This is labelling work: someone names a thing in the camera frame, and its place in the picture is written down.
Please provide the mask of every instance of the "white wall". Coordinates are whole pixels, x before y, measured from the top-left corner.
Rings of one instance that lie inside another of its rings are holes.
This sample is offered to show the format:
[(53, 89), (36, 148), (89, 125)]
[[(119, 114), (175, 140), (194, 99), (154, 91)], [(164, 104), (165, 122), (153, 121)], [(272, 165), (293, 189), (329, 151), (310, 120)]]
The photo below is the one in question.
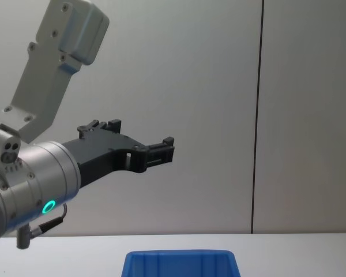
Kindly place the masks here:
[[(99, 56), (36, 141), (65, 142), (78, 125), (119, 118), (145, 144), (174, 136), (176, 153), (172, 164), (82, 189), (51, 234), (248, 233), (261, 1), (95, 3), (111, 20)], [(0, 1), (0, 108), (47, 4)]]
[(346, 0), (266, 0), (254, 231), (346, 232)]

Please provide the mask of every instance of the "table surface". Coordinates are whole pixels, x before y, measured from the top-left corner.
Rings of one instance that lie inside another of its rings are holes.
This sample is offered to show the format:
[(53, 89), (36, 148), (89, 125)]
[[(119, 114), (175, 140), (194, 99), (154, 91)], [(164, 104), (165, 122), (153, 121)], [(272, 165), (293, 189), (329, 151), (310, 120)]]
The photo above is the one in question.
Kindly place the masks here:
[(27, 250), (0, 239), (0, 276), (120, 276), (135, 250), (225, 249), (242, 277), (345, 277), (346, 234), (141, 235), (37, 238)]

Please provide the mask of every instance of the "blue plastic bin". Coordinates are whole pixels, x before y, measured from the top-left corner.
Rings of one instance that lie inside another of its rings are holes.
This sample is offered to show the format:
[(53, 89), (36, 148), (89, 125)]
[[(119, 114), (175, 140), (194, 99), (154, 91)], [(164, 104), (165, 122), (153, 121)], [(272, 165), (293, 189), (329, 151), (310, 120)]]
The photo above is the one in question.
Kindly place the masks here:
[(131, 252), (122, 277), (240, 277), (235, 256), (223, 250)]

